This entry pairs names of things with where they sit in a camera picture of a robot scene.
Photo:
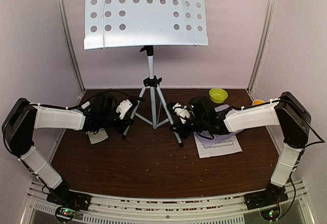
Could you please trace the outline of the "purple sheet music page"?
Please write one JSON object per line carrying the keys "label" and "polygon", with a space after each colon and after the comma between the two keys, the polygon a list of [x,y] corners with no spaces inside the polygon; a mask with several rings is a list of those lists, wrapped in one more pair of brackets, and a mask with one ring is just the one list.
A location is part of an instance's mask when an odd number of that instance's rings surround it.
{"label": "purple sheet music page", "polygon": [[213,140],[215,135],[229,135],[224,118],[231,109],[228,105],[216,107],[194,107],[195,132],[204,139]]}

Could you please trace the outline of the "white sheet music page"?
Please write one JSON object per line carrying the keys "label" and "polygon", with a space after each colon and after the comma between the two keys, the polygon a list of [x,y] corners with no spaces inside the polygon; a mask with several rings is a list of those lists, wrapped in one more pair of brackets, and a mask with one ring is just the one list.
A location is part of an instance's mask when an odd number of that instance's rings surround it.
{"label": "white sheet music page", "polygon": [[214,135],[212,140],[205,139],[194,133],[194,139],[200,159],[242,152],[235,133]]}

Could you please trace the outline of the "light blue music stand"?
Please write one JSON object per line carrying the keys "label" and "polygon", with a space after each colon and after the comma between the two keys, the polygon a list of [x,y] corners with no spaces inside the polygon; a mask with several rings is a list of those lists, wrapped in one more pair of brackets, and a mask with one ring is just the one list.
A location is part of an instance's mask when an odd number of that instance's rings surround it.
{"label": "light blue music stand", "polygon": [[156,111],[167,104],[154,75],[155,46],[207,46],[204,0],[85,0],[84,49],[140,47],[147,54],[153,128],[164,124]]}

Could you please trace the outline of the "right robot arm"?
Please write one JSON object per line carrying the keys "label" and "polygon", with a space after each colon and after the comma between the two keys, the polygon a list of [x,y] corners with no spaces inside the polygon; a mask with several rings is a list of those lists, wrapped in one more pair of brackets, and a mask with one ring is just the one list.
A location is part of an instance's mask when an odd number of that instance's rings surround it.
{"label": "right robot arm", "polygon": [[310,113],[291,92],[283,92],[278,98],[259,105],[223,109],[215,108],[209,97],[196,96],[188,105],[170,102],[168,109],[178,117],[170,130],[183,139],[196,133],[205,140],[214,141],[219,137],[226,140],[247,129],[264,127],[269,131],[270,127],[278,126],[283,134],[284,147],[266,189],[261,191],[262,200],[269,205],[284,193],[285,184],[305,149],[311,146],[309,134],[312,132],[317,137],[318,144],[325,143],[313,128]]}

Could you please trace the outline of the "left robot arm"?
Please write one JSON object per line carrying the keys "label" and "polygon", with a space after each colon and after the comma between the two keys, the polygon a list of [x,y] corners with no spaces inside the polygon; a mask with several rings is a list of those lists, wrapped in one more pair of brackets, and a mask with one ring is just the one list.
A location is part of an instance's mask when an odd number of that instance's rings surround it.
{"label": "left robot arm", "polygon": [[134,120],[129,113],[138,104],[138,97],[126,94],[119,102],[115,91],[97,93],[82,104],[68,107],[33,103],[19,98],[2,124],[6,149],[21,161],[63,206],[70,205],[74,198],[66,180],[49,163],[44,152],[38,149],[41,140],[50,135],[46,145],[54,145],[54,138],[63,130],[81,131],[87,134],[91,144],[108,139],[106,130],[114,129],[123,134]]}

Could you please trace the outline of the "grey metronome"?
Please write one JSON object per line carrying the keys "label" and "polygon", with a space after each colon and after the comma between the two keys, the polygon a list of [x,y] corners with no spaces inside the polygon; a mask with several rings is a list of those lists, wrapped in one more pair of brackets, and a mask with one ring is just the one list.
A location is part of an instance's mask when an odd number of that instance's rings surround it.
{"label": "grey metronome", "polygon": [[103,128],[97,131],[87,132],[86,134],[88,135],[91,144],[100,143],[108,138],[108,134]]}

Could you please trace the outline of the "yellow-green bowl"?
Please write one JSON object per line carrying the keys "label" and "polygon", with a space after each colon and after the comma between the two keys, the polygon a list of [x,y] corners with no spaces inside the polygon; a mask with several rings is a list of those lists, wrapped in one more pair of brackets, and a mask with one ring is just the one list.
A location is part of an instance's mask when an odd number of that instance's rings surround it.
{"label": "yellow-green bowl", "polygon": [[212,88],[209,90],[209,98],[212,102],[221,104],[228,98],[228,92],[221,88]]}

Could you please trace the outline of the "patterned white mug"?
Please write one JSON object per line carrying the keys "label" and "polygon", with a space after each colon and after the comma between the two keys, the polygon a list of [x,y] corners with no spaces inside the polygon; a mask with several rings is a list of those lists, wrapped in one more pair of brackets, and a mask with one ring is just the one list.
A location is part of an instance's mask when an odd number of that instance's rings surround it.
{"label": "patterned white mug", "polygon": [[261,100],[261,99],[255,99],[255,100],[253,100],[252,105],[253,105],[253,106],[256,106],[256,105],[260,105],[260,104],[263,104],[263,103],[265,103],[264,100]]}

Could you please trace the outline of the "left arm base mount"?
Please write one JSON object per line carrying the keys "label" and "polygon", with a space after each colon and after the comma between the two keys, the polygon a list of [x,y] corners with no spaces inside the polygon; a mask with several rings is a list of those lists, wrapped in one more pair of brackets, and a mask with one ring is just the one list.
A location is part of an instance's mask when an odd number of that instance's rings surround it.
{"label": "left arm base mount", "polygon": [[69,191],[68,199],[67,200],[59,200],[51,193],[47,196],[46,200],[48,202],[60,205],[60,206],[66,206],[71,209],[77,210],[77,211],[87,211],[89,208],[89,204],[91,201],[91,196],[89,194],[85,193],[79,193],[74,191]]}

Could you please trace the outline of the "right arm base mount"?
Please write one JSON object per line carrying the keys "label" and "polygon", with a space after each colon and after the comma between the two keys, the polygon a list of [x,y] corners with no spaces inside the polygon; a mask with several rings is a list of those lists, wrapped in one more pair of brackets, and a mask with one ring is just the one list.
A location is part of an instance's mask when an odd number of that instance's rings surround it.
{"label": "right arm base mount", "polygon": [[245,203],[248,210],[257,208],[264,208],[267,206],[276,206],[280,202],[287,201],[288,195],[282,193],[277,196],[275,193],[268,193],[266,191],[259,191],[253,193],[247,193],[244,195]]}

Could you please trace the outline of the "aluminium front rail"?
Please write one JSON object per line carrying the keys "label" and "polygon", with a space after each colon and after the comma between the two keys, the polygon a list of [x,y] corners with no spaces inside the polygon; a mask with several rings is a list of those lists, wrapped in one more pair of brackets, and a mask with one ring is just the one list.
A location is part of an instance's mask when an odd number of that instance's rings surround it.
{"label": "aluminium front rail", "polygon": [[277,223],[316,223],[302,181],[286,185],[288,200],[249,209],[245,193],[192,198],[132,198],[91,194],[88,210],[69,223],[269,223],[270,210],[279,210]]}

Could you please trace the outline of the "left aluminium corner post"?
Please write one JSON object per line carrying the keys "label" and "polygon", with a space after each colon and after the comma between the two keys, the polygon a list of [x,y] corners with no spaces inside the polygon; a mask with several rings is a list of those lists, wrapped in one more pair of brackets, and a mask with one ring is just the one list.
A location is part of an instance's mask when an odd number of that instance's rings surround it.
{"label": "left aluminium corner post", "polygon": [[83,93],[86,91],[86,88],[83,83],[81,72],[80,72],[77,58],[76,58],[76,53],[75,53],[75,49],[74,49],[74,45],[73,45],[73,41],[72,41],[71,31],[69,29],[69,24],[68,24],[68,19],[67,19],[65,1],[57,0],[57,4],[58,4],[58,8],[59,8],[59,14],[61,17],[62,26],[63,26],[64,39],[65,39],[65,44],[67,47],[69,59],[72,64],[73,72],[74,72],[75,78],[77,80],[80,92]]}

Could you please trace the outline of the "aluminium corner post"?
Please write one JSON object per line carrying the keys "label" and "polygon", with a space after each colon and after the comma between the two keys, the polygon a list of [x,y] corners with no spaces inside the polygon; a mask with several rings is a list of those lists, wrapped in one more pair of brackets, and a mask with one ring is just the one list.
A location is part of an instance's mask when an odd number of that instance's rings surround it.
{"label": "aluminium corner post", "polygon": [[253,66],[252,74],[247,88],[247,91],[251,96],[254,96],[255,94],[255,88],[259,83],[259,78],[263,69],[265,56],[268,50],[268,39],[273,28],[276,7],[277,7],[277,0],[267,0],[267,7],[266,7],[263,29],[259,42],[259,48],[256,54],[255,63]]}
{"label": "aluminium corner post", "polygon": [[69,29],[69,24],[68,24],[68,19],[67,19],[65,1],[57,0],[57,4],[58,4],[58,8],[59,8],[59,14],[61,17],[62,26],[63,26],[64,39],[65,39],[65,44],[67,47],[69,59],[72,64],[73,72],[74,72],[75,78],[77,80],[80,92],[83,93],[86,91],[86,88],[83,83],[81,72],[80,72],[77,58],[76,58],[76,53],[75,53],[75,49],[74,49],[74,45],[73,45],[73,41],[72,41],[71,31]]}

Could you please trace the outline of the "right aluminium corner post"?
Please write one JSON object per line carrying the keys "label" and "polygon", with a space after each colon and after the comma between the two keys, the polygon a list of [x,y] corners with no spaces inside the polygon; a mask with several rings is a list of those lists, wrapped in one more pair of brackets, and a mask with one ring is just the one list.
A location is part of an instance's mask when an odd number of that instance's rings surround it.
{"label": "right aluminium corner post", "polygon": [[277,0],[267,0],[267,7],[266,7],[263,29],[259,42],[259,48],[256,54],[255,63],[253,66],[252,74],[247,88],[247,91],[251,96],[254,96],[255,94],[255,88],[259,83],[259,78],[263,69],[265,56],[268,50],[268,39],[273,28],[276,7],[277,7]]}

